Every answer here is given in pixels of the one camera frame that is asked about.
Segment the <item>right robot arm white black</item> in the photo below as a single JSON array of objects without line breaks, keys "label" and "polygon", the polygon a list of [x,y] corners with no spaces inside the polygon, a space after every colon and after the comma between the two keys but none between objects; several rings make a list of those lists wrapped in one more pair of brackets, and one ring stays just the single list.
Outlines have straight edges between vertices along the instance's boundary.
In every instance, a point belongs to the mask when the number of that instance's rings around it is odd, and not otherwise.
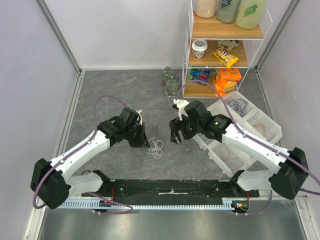
[{"label": "right robot arm white black", "polygon": [[235,197],[252,190],[272,190],[293,200],[309,176],[306,154],[295,147],[289,150],[267,142],[237,125],[223,114],[212,115],[198,100],[174,99],[178,116],[169,122],[171,142],[180,144],[197,134],[227,144],[262,163],[267,170],[236,172],[229,191]]}]

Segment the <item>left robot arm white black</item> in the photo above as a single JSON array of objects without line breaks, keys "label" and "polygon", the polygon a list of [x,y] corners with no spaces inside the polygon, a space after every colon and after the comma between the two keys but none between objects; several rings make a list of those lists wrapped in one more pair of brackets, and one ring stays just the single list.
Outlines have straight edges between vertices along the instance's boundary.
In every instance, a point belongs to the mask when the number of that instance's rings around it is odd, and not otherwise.
[{"label": "left robot arm white black", "polygon": [[140,110],[126,107],[119,116],[102,121],[83,141],[51,159],[39,159],[33,168],[30,188],[50,209],[61,206],[69,197],[93,192],[106,196],[110,185],[98,171],[75,176],[75,172],[99,153],[123,140],[132,148],[149,147]]}]

